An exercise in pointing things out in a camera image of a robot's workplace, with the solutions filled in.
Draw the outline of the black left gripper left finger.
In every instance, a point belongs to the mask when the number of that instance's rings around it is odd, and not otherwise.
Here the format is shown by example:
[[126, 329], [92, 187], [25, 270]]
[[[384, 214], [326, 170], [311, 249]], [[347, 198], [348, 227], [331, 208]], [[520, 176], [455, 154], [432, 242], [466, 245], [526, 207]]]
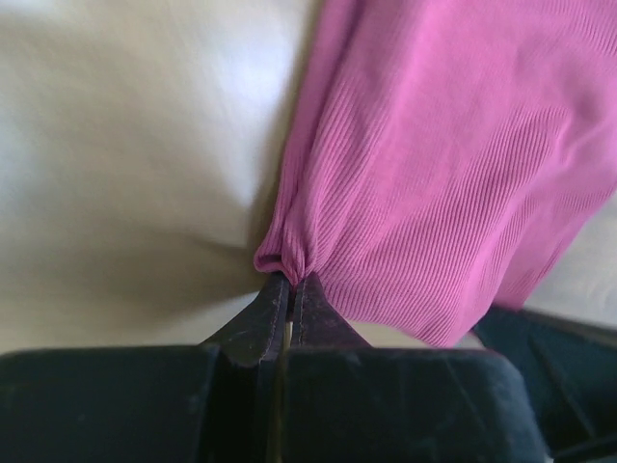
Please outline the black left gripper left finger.
[[1, 358], [5, 462], [264, 462], [290, 285], [270, 276], [195, 345]]

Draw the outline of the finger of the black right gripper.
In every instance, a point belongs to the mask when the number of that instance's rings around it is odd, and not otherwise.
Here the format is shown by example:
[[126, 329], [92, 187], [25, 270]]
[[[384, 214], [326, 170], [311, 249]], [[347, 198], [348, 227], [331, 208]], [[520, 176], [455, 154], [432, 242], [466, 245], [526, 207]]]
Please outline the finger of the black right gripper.
[[472, 328], [522, 374], [555, 462], [616, 455], [616, 347], [538, 313], [491, 308]]

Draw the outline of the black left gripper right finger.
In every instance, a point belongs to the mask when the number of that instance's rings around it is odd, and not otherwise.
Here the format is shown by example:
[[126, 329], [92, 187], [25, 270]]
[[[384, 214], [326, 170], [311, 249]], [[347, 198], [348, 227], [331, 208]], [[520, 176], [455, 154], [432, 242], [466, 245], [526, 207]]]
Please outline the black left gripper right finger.
[[297, 287], [282, 393], [285, 462], [542, 462], [522, 376], [486, 350], [377, 348]]

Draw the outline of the red tank top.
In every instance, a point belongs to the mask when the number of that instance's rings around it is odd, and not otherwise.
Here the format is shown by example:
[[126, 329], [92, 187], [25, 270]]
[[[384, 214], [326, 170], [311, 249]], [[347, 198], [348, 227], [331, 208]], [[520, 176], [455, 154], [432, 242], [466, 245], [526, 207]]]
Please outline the red tank top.
[[612, 1], [328, 1], [255, 268], [436, 346], [616, 189]]

